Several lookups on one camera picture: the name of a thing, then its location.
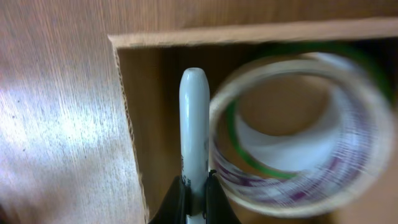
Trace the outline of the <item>beige masking tape roll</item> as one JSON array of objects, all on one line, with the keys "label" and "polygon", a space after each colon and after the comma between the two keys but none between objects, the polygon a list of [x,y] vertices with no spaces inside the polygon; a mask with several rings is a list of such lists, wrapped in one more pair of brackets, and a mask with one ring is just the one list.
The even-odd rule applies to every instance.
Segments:
[{"label": "beige masking tape roll", "polygon": [[[226,110],[250,127],[281,137],[306,131],[337,99],[341,134],[323,162],[291,179],[268,178],[235,151]],[[218,87],[210,104],[211,167],[226,195],[239,205],[276,217],[307,217],[359,197],[389,163],[394,150],[391,105],[367,76],[342,70],[310,54],[259,58]]]}]

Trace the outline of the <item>black and grey marker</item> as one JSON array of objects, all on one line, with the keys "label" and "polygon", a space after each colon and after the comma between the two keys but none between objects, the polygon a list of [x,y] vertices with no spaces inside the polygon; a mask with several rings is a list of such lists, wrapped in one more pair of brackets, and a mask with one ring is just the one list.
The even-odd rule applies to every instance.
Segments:
[{"label": "black and grey marker", "polygon": [[179,88],[182,180],[189,188],[187,223],[205,223],[205,184],[209,158],[210,90],[205,72],[197,67],[183,72]]}]

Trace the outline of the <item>green tape roll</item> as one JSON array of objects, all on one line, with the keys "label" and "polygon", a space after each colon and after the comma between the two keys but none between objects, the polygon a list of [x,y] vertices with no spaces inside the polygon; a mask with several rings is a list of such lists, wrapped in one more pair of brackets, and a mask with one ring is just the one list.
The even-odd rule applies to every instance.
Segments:
[{"label": "green tape roll", "polygon": [[[367,76],[385,98],[393,100],[391,78],[381,62],[368,51],[339,42],[299,42],[270,44],[256,58],[310,54],[315,59],[342,70]],[[333,98],[321,118],[306,131],[281,137],[262,134],[245,122],[233,101],[226,110],[230,141],[235,151],[252,168],[268,178],[291,179],[303,170],[323,162],[341,134],[337,99]]]}]

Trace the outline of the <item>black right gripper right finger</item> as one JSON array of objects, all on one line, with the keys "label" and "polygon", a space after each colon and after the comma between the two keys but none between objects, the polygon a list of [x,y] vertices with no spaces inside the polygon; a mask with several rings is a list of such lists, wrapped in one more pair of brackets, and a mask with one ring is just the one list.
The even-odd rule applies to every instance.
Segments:
[{"label": "black right gripper right finger", "polygon": [[215,170],[210,170],[206,181],[206,224],[241,224],[215,174]]}]

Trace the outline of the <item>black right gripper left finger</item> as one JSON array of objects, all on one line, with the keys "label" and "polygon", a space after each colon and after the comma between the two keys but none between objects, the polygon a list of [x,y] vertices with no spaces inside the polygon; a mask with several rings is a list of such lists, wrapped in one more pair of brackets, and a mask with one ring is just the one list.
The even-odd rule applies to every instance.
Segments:
[{"label": "black right gripper left finger", "polygon": [[170,185],[158,211],[148,224],[186,224],[190,209],[190,189],[181,176]]}]

